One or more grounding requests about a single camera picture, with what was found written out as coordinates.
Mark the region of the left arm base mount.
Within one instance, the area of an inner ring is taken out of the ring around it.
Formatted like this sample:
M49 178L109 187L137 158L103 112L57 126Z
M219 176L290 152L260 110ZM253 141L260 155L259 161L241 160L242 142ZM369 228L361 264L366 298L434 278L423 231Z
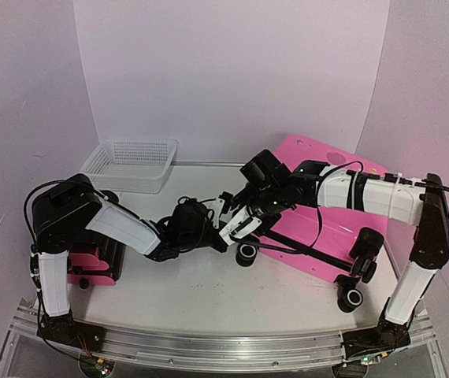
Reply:
M40 309L38 322L37 335L46 341L89 352L102 350L106 335L104 327L76 321L72 317L72 312L50 317Z

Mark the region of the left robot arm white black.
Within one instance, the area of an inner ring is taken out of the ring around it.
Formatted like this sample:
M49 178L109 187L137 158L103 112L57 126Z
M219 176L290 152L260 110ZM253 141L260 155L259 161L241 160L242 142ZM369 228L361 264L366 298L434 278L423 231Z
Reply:
M38 262L33 277L50 317L48 332L62 344L78 337L76 323L67 318L67 271L69 250L84 231L97 232L163 262L206 246L225 252L228 246L219 230L220 217L228 210L226 195L204 201L186 198L171 216L153 222L95 189L84 174L38 186L25 200L24 215L33 239L32 255Z

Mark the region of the pink hard-shell suitcase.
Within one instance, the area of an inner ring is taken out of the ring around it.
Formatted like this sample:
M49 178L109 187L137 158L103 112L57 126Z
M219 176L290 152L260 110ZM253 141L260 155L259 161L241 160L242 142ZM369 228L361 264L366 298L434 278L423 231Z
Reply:
M295 178L306 183L325 165L344 165L357 156L300 135L287 136L273 152ZM236 260L249 266L250 249L322 280L337 284L337 305L350 313L363 301L356 288L367 284L377 269L377 255L388 229L386 217L341 208L298 205L261 217L261 225L243 238Z

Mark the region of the white plastic mesh basket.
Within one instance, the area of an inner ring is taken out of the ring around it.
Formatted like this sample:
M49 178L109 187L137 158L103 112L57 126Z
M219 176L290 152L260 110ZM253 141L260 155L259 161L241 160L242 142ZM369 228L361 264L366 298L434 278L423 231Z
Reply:
M157 194L170 176L177 149L175 139L106 140L80 172L99 190Z

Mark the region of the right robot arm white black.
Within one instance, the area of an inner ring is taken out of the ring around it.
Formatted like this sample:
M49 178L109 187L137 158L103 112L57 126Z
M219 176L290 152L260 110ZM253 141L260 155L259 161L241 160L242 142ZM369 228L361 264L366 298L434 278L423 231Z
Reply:
M232 200L234 215L219 229L226 244L254 248L340 285L338 304L362 302L356 285L377 269L389 221L415 229L410 260L386 302L369 342L385 349L398 339L435 274L449 258L449 214L434 174L407 179L373 174L360 161L331 165L306 160L286 165L263 151L242 167L247 184Z

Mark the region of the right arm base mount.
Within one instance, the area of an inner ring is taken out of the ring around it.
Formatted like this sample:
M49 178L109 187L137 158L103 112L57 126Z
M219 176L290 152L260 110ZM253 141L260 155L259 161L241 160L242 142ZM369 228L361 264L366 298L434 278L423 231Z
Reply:
M374 327L344 332L341 343L343 361L352 362L372 358L409 346L409 330L413 318L414 313L411 313L405 322L395 323L387 320L383 311Z

